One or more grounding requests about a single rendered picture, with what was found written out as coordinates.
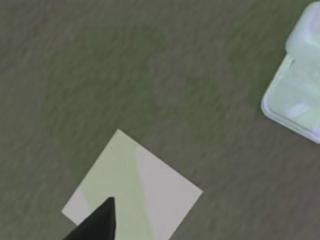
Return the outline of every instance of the green tinted area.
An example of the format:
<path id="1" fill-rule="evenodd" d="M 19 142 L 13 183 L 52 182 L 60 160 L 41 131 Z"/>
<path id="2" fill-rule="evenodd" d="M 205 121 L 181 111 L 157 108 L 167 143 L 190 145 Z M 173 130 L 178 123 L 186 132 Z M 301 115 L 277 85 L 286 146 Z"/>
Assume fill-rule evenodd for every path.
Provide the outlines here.
<path id="1" fill-rule="evenodd" d="M 160 119 L 189 121 L 196 140 L 222 139 L 223 111 L 212 80 L 190 79 L 187 107 L 156 104 L 148 59 L 166 39 L 148 27 L 86 29 L 47 61 L 43 113 L 77 180 L 83 178 L 116 129 L 141 142 Z"/>
<path id="2" fill-rule="evenodd" d="M 312 0 L 256 0 L 226 30 L 225 53 L 234 74 L 249 83 L 250 101 L 261 98 L 285 56 L 285 43 Z"/>

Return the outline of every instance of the green patch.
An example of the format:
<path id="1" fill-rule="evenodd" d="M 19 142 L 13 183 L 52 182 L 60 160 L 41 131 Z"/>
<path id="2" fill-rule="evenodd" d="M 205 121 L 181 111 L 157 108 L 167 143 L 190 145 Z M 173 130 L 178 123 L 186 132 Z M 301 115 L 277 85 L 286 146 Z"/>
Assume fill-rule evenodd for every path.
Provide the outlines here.
<path id="1" fill-rule="evenodd" d="M 189 121 L 196 139 L 222 139 L 222 105 L 212 81 L 188 82 L 186 108 L 156 104 L 148 60 L 165 48 L 153 28 L 87 29 L 47 61 L 43 113 L 77 180 L 117 129 L 141 142 L 159 119 L 179 118 Z"/>
<path id="2" fill-rule="evenodd" d="M 226 30 L 225 54 L 232 70 L 250 85 L 250 102 L 261 98 L 285 56 L 285 43 L 312 0 L 256 0 Z"/>

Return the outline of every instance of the black object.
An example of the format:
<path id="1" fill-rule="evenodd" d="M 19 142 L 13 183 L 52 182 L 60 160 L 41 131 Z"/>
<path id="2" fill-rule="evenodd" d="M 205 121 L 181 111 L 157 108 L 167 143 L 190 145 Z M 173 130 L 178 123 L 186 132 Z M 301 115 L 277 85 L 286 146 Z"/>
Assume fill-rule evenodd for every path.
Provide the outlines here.
<path id="1" fill-rule="evenodd" d="M 109 197 L 63 240 L 115 240 L 115 198 Z"/>

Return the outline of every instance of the white plastic box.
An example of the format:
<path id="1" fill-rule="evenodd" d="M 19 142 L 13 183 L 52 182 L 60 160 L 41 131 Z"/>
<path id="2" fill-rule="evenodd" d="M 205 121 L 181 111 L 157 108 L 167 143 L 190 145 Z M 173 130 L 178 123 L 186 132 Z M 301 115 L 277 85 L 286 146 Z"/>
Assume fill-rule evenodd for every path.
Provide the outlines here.
<path id="1" fill-rule="evenodd" d="M 320 144 L 320 2 L 304 10 L 285 48 L 261 109 L 268 118 Z"/>

